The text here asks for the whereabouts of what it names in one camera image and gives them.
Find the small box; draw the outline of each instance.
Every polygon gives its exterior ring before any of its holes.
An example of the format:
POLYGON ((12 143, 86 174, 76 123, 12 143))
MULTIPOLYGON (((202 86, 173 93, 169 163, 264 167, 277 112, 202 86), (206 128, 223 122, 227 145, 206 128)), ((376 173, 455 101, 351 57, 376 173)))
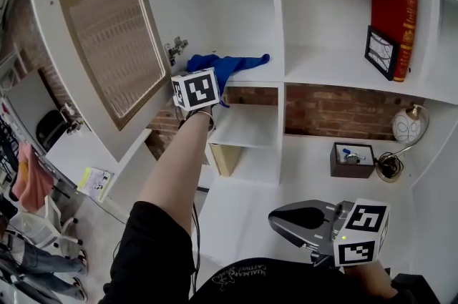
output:
POLYGON ((175 106, 193 111, 220 102, 220 91, 215 69, 208 68, 172 77, 175 106))
POLYGON ((331 177, 369 178, 375 169, 374 152, 371 145, 334 142, 329 160, 331 177), (366 157, 366 159, 361 160, 358 164, 345 163, 343 149, 348 149, 352 153, 366 157))

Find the white lamp shade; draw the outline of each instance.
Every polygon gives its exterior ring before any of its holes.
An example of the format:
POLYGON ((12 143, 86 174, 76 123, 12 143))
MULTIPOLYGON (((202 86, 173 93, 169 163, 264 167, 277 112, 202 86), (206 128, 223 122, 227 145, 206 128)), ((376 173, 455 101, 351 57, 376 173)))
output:
POLYGON ((422 131, 422 119, 412 119, 403 109, 394 116, 393 135, 399 142, 409 144, 413 142, 422 131))

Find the paper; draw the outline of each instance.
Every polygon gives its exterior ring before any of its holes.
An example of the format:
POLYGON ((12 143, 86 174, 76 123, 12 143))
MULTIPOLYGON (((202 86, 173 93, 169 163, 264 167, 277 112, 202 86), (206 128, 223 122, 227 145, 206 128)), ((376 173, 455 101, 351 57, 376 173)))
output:
POLYGON ((83 192, 92 199, 100 201, 100 197, 108 185, 112 174, 97 168, 86 168, 82 181, 79 183, 78 191, 83 192))

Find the person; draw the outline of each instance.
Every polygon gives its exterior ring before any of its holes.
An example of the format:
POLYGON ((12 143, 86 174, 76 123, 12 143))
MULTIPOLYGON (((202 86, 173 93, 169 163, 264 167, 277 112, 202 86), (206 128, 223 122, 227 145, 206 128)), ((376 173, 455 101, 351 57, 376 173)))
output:
POLYGON ((251 258, 223 268, 191 299, 193 199, 210 110, 186 120, 134 204, 99 304, 120 303, 414 303, 392 288, 379 263, 326 270, 251 258))
POLYGON ((0 216, 0 259, 16 264, 20 273, 40 286, 76 300, 87 301, 87 294, 78 278, 73 278, 73 283, 69 284, 54 275, 87 275, 87 254, 84 250, 80 250, 78 257, 71 260, 51 255, 27 242, 17 232, 7 230, 8 224, 8 220, 0 216))

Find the black shirt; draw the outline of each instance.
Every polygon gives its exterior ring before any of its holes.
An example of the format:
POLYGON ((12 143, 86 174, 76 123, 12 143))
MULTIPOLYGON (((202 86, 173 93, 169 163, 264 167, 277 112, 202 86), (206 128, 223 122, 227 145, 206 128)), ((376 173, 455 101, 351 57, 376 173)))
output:
POLYGON ((190 236, 166 212, 136 202, 114 259, 112 282, 99 304, 114 303, 410 303, 366 297, 358 283, 337 270, 268 258, 223 268, 189 300, 194 272, 190 236))

